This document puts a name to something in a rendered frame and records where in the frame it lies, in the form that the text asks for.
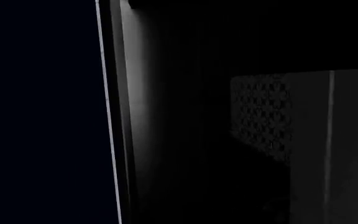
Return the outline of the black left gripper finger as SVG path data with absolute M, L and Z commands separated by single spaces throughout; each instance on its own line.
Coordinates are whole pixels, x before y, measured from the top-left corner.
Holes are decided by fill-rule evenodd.
M 231 134 L 290 168 L 290 224 L 358 224 L 358 70 L 238 76 Z

